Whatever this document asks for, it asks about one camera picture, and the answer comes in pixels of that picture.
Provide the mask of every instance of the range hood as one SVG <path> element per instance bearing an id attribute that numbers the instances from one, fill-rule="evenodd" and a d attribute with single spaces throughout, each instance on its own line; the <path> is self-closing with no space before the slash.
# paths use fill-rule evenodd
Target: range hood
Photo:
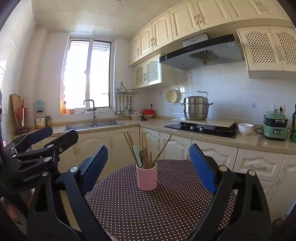
<path id="1" fill-rule="evenodd" d="M 204 33 L 183 41 L 183 44 L 184 48 L 161 56 L 159 62 L 177 69 L 189 70 L 208 65 L 243 61 L 233 34 L 209 39 L 207 33 Z"/>

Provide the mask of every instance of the stainless steel pot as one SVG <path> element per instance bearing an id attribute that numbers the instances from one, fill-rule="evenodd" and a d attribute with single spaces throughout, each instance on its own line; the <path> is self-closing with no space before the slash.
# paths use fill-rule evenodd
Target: stainless steel pot
<path id="1" fill-rule="evenodd" d="M 208 92 L 197 92 L 208 95 Z M 207 96 L 189 96 L 184 98 L 184 103 L 180 104 L 184 106 L 184 115 L 187 120 L 201 121 L 207 118 L 209 106 L 213 103 L 209 103 Z"/>

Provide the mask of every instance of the faucet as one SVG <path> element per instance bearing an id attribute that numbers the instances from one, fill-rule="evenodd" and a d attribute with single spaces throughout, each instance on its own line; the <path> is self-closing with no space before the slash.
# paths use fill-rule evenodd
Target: faucet
<path id="1" fill-rule="evenodd" d="M 83 101 L 83 105 L 85 104 L 85 101 L 92 101 L 93 104 L 94 104 L 94 100 L 92 100 L 92 99 L 85 99 L 85 100 Z M 96 107 L 93 107 L 93 111 L 94 111 L 93 122 L 94 122 L 94 124 L 96 124 L 96 113 L 95 113 L 95 111 L 96 111 Z"/>

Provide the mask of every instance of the window frame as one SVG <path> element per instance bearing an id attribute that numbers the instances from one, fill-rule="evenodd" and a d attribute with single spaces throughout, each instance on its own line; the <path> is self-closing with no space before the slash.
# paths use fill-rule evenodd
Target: window frame
<path id="1" fill-rule="evenodd" d="M 62 99 L 64 98 L 64 73 L 65 73 L 65 64 L 68 56 L 68 51 L 70 48 L 71 40 L 79 40 L 79 41 L 89 41 L 89 49 L 88 49 L 88 57 L 87 57 L 87 64 L 86 64 L 86 89 L 85 94 L 86 98 L 89 99 L 89 75 L 90 75 L 90 64 L 91 64 L 91 54 L 92 54 L 92 47 L 94 41 L 100 41 L 100 42 L 108 42 L 110 43 L 110 60 L 109 60 L 109 107 L 96 107 L 96 112 L 108 112 L 108 111 L 114 111 L 114 71 L 115 71 L 115 46 L 116 43 L 112 39 L 106 39 L 106 38 L 98 38 L 98 37 L 86 37 L 86 36 L 74 36 L 69 35 L 67 46 L 65 49 L 64 54 L 64 60 L 63 60 L 63 67 L 62 67 L 62 75 L 61 75 L 61 95 L 60 95 L 60 102 L 62 102 Z M 89 103 L 89 101 L 85 102 L 85 107 L 92 107 L 92 104 Z M 89 113 L 84 108 L 75 108 L 75 114 L 78 113 Z"/>

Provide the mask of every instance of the ceiling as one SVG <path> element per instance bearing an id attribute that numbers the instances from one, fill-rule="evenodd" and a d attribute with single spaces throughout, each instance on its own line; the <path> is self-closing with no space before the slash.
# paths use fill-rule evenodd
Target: ceiling
<path id="1" fill-rule="evenodd" d="M 32 0 L 38 26 L 52 31 L 132 38 L 182 0 Z"/>

